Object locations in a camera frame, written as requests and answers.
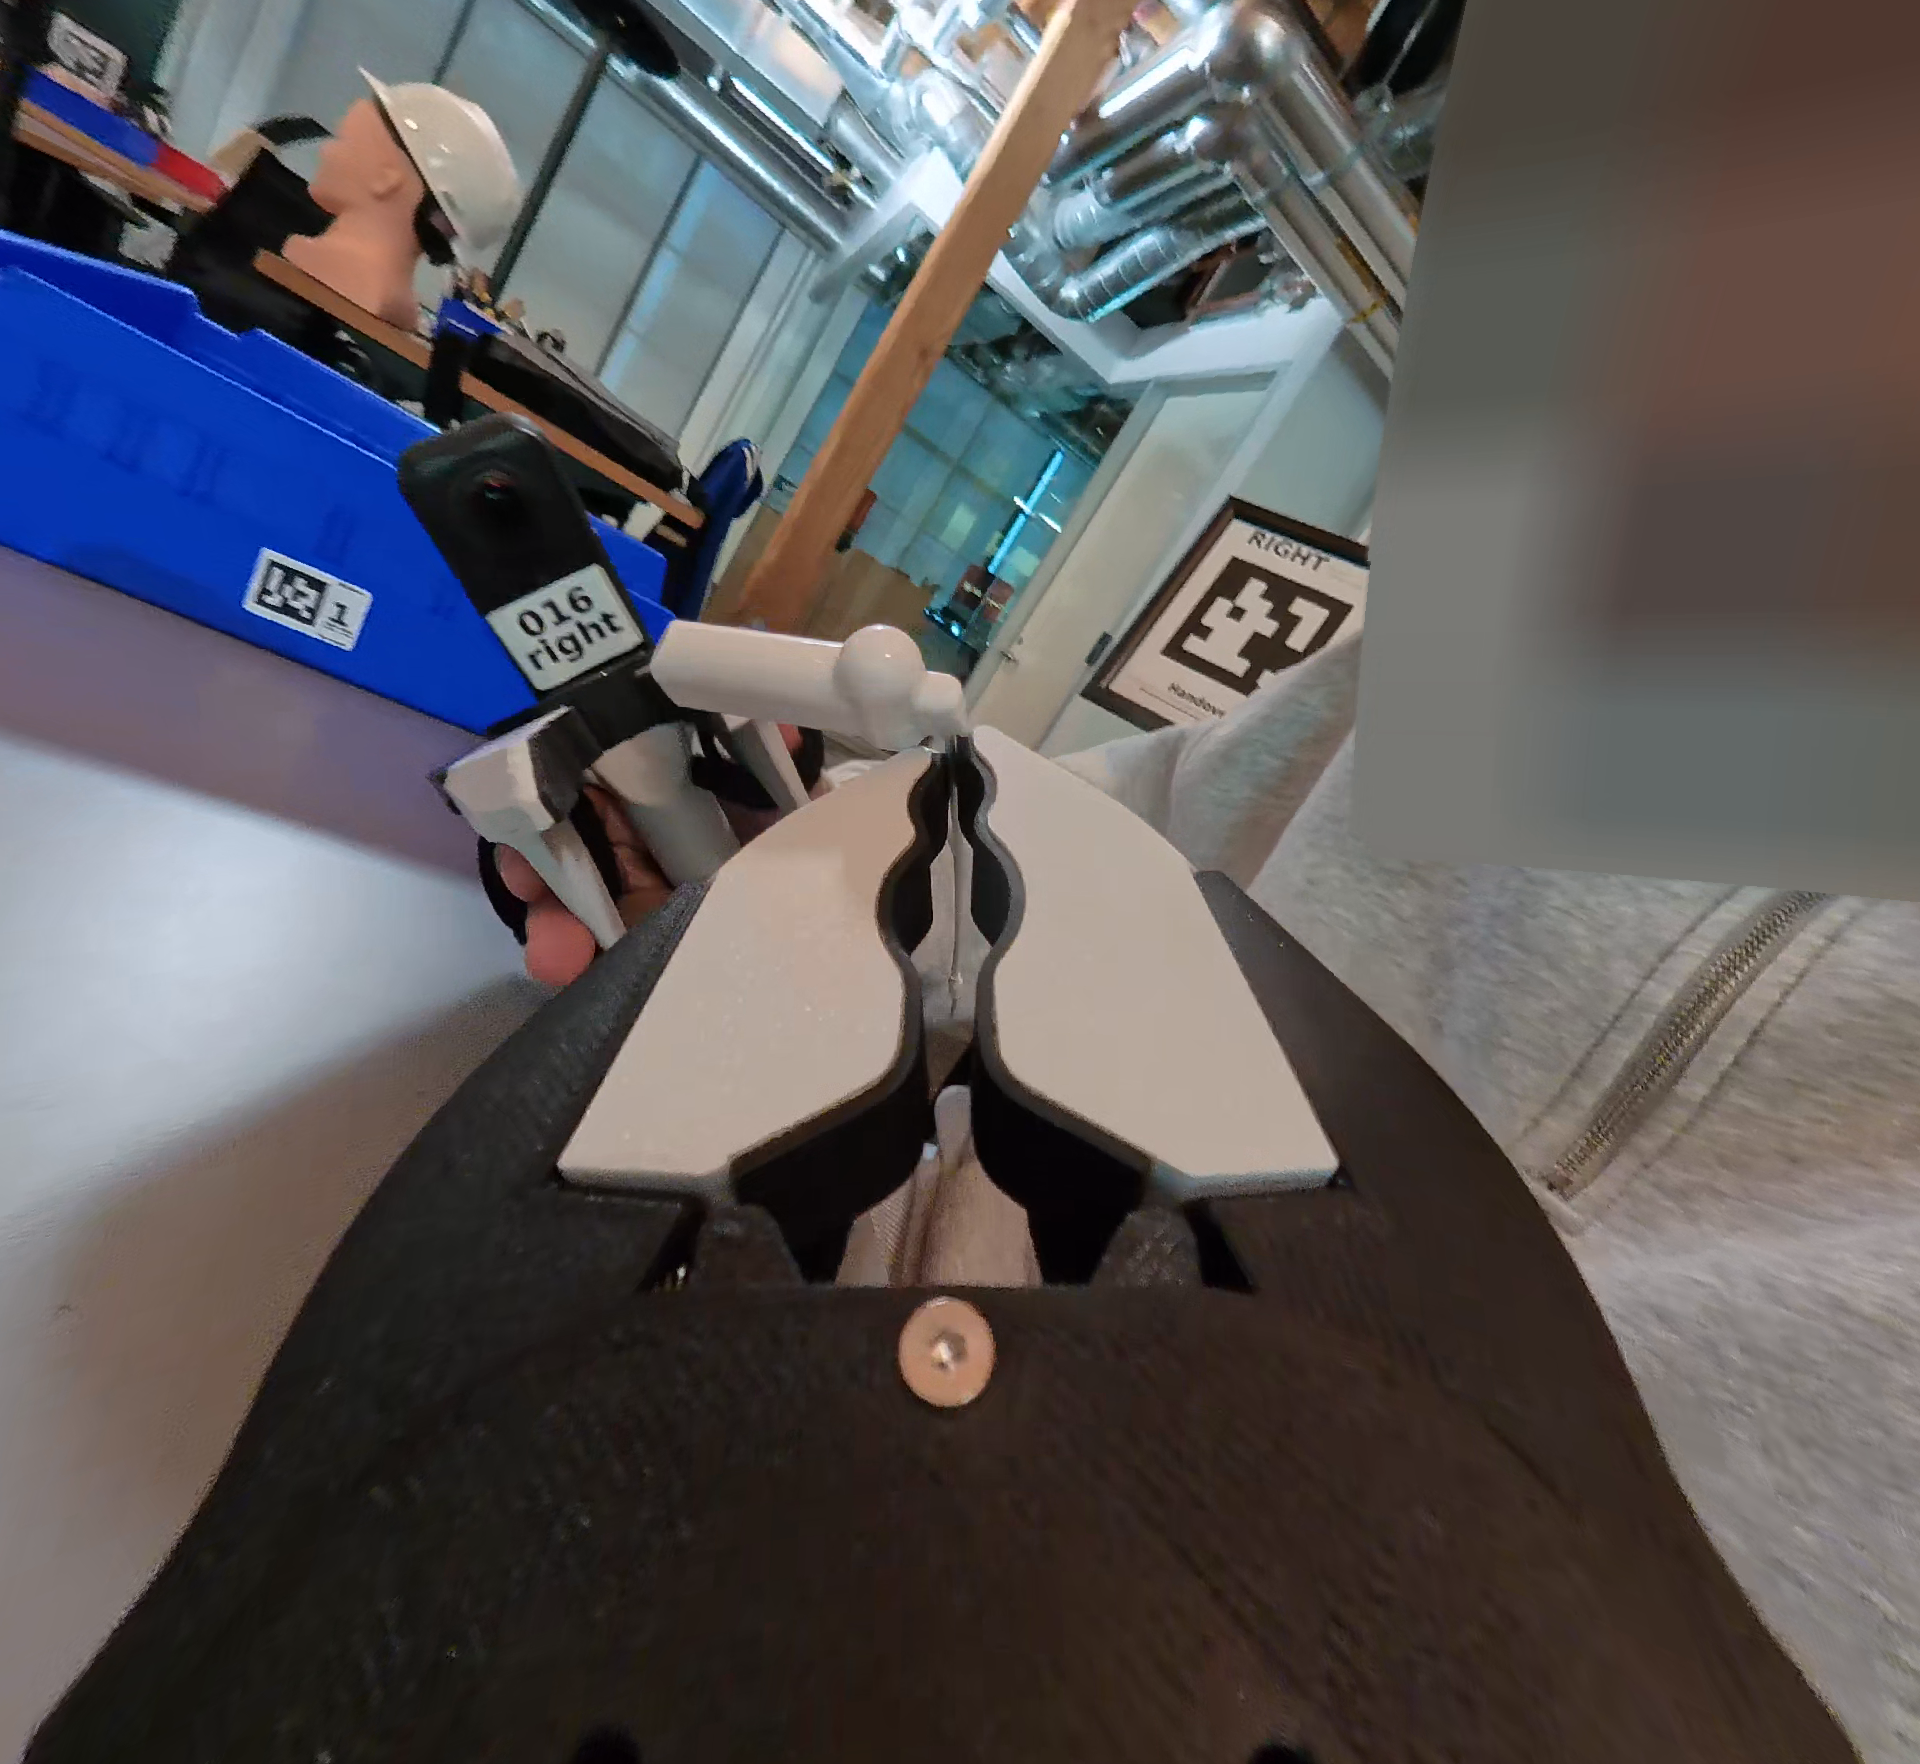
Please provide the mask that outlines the person's right forearm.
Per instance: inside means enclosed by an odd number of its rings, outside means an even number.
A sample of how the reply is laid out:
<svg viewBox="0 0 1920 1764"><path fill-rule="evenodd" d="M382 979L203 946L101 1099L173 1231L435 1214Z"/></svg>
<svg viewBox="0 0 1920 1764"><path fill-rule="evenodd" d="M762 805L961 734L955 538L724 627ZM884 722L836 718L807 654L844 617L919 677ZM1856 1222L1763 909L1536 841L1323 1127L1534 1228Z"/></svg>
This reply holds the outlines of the person's right forearm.
<svg viewBox="0 0 1920 1764"><path fill-rule="evenodd" d="M1356 632L1319 649L1224 718L1050 763L1129 808L1192 866L1247 886L1352 734L1362 643Z"/></svg>

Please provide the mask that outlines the blue and red box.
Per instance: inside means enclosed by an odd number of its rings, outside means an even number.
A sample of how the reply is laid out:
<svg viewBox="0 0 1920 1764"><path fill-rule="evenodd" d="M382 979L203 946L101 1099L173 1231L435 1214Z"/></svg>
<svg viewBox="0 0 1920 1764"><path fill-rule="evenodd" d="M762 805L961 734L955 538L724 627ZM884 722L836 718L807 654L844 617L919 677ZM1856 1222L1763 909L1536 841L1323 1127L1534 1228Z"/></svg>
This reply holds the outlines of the blue and red box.
<svg viewBox="0 0 1920 1764"><path fill-rule="evenodd" d="M151 203L203 214L228 192L215 168L75 91L54 72L28 72L15 136L42 157Z"/></svg>

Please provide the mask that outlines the white hard hat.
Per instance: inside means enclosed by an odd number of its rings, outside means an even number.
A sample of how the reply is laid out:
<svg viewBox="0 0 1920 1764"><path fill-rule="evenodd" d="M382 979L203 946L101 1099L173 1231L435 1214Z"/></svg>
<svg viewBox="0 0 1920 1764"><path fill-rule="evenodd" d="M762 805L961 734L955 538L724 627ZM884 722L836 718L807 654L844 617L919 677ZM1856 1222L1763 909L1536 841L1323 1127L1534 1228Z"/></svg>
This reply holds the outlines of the white hard hat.
<svg viewBox="0 0 1920 1764"><path fill-rule="evenodd" d="M522 207L518 167L491 115L432 80L359 77L421 179L421 251L444 266L491 272Z"/></svg>

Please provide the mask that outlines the black round lamp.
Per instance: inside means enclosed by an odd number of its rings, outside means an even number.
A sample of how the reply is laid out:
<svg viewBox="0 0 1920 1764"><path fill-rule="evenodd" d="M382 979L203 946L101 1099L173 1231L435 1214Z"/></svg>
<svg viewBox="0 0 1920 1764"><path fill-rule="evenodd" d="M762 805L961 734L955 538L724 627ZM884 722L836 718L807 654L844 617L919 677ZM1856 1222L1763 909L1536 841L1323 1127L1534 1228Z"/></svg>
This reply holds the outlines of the black round lamp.
<svg viewBox="0 0 1920 1764"><path fill-rule="evenodd" d="M614 58L633 64L643 77L657 80L677 80L685 72L683 54L673 42L669 26L646 0L563 0L573 16L591 32L589 58L575 78L575 87L563 105L563 114L540 155L540 165L522 196L506 243L494 255L494 266L488 279L491 297L498 301L510 275L531 240L531 231L548 203L563 159L575 144L575 136L588 121L591 100Z"/></svg>

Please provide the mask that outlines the blue plastic storage bin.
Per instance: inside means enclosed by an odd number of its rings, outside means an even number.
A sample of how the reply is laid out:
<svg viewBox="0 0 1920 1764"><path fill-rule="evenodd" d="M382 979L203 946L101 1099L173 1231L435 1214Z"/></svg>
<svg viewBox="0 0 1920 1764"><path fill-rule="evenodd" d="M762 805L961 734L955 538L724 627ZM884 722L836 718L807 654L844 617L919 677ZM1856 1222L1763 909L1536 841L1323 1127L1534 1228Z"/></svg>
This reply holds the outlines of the blue plastic storage bin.
<svg viewBox="0 0 1920 1764"><path fill-rule="evenodd" d="M2 236L2 536L472 732L531 689L400 492L415 415L168 280Z"/></svg>

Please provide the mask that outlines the person's right hand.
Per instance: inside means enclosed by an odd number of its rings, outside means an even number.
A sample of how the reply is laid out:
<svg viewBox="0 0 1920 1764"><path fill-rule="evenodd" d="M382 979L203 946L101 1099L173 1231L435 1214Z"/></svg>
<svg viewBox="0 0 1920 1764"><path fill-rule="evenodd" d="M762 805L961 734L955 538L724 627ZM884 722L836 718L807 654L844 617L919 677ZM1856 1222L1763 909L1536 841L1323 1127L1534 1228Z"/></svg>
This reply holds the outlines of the person's right hand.
<svg viewBox="0 0 1920 1764"><path fill-rule="evenodd" d="M759 773L734 758L730 750L722 748L720 755L701 750L693 758L693 773L717 780L713 796L734 822L738 841L756 838L777 820L773 796ZM670 899L676 882L662 872L617 796L600 784L591 784L582 802L597 815L597 830L588 833L584 838L593 847L597 858L613 862L613 895L625 929L631 929ZM548 987L575 983L600 952L589 928L566 910L563 902L512 848L480 838L475 866L488 903L519 946L527 974Z"/></svg>

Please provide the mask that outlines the brown cardboard box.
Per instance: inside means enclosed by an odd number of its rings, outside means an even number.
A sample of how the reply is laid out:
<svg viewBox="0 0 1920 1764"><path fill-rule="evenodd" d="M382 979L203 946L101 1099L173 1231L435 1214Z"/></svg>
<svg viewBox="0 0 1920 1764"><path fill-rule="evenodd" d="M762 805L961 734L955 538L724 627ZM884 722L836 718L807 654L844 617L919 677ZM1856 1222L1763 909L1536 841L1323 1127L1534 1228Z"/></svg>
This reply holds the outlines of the brown cardboard box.
<svg viewBox="0 0 1920 1764"><path fill-rule="evenodd" d="M919 637L937 585L919 581L858 546L836 553L821 590L811 600L802 632L844 643L866 626L894 626Z"/></svg>

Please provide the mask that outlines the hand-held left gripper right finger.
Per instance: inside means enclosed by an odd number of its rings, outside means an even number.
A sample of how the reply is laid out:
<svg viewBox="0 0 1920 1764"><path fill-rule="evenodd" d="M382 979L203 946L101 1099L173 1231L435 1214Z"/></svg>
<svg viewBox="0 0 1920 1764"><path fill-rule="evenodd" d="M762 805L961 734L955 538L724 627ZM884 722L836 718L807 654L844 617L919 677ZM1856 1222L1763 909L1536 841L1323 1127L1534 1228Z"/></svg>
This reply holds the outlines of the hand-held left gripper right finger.
<svg viewBox="0 0 1920 1764"><path fill-rule="evenodd" d="M1331 1147L1194 866L1068 767L980 727L974 1146L1019 1201L1324 1186Z"/></svg>

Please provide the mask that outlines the framed black-white marker poster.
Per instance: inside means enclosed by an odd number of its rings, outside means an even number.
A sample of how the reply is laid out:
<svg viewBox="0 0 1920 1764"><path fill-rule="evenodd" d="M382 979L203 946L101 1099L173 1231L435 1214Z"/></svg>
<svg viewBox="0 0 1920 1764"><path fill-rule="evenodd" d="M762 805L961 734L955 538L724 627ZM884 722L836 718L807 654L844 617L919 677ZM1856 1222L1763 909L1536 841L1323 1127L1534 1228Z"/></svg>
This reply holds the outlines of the framed black-white marker poster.
<svg viewBox="0 0 1920 1764"><path fill-rule="evenodd" d="M1092 660L1084 698L1141 729L1228 718L1352 637L1366 595L1364 543L1230 498Z"/></svg>

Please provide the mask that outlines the white thin-rod plastic tool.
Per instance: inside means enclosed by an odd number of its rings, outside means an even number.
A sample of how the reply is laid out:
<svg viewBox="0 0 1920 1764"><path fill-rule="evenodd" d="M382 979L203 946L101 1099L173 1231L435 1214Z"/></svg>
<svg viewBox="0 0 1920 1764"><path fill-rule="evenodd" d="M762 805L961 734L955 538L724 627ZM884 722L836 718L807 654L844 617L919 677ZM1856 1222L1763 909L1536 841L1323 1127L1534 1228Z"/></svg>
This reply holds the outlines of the white thin-rod plastic tool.
<svg viewBox="0 0 1920 1764"><path fill-rule="evenodd" d="M693 879L633 933L669 940L707 916L698 994L807 999L824 1023L876 1032L882 971L901 980L901 1028L924 1028L917 950L951 906L954 748L961 683L931 672L890 626L849 643L673 624L650 674L664 696L724 720L851 732L895 753L811 797Z"/></svg>

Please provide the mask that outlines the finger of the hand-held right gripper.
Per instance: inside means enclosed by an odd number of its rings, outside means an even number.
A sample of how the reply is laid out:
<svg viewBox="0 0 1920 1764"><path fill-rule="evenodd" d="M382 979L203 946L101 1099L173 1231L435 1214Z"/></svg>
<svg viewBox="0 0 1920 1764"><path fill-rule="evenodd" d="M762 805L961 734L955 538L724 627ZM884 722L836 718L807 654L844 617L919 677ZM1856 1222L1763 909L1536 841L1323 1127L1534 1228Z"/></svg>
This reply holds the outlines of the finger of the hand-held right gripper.
<svg viewBox="0 0 1920 1764"><path fill-rule="evenodd" d="M744 811L787 815L811 802L824 769L824 732L771 720L722 720L717 797Z"/></svg>
<svg viewBox="0 0 1920 1764"><path fill-rule="evenodd" d="M437 767L432 784L480 837L508 847L610 950L626 933L620 872L589 838L600 833L588 799L597 736L584 720L527 720Z"/></svg>

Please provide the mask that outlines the wooden support beam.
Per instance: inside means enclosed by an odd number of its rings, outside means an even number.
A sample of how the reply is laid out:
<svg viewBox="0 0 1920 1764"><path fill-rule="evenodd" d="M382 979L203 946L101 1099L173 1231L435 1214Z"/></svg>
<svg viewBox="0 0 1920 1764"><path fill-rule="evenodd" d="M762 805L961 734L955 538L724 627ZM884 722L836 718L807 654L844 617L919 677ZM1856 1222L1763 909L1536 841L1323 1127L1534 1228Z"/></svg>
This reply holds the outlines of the wooden support beam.
<svg viewBox="0 0 1920 1764"><path fill-rule="evenodd" d="M801 486L734 597L707 618L802 630L807 610L871 481L904 429L997 252L1042 182L1070 122L1087 107L1141 0L1064 0L954 214L895 305Z"/></svg>

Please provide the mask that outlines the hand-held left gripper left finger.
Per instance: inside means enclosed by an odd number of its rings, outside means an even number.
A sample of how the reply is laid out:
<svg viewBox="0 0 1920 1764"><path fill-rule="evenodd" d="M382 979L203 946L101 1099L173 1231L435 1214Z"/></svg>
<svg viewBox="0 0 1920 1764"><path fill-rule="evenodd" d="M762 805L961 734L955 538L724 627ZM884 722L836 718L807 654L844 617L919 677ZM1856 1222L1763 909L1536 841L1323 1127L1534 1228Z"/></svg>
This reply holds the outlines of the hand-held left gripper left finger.
<svg viewBox="0 0 1920 1764"><path fill-rule="evenodd" d="M901 750L724 864L562 1151L582 1186L871 1209L933 1135L924 979L951 778Z"/></svg>

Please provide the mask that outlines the silver ventilation ducts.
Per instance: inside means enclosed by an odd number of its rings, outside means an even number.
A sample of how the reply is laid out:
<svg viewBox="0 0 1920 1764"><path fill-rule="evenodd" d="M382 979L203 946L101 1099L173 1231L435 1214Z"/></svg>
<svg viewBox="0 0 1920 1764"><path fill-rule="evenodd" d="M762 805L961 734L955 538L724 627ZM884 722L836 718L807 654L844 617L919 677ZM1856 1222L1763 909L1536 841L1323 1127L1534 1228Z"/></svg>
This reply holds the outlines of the silver ventilation ducts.
<svg viewBox="0 0 1920 1764"><path fill-rule="evenodd" d="M915 168L963 181L1068 0L640 0L715 114L842 221ZM1319 293L1381 362L1417 217L1388 85L1354 94L1309 0L1138 0L1060 136L1007 259L1060 320L1098 321L1240 239Z"/></svg>

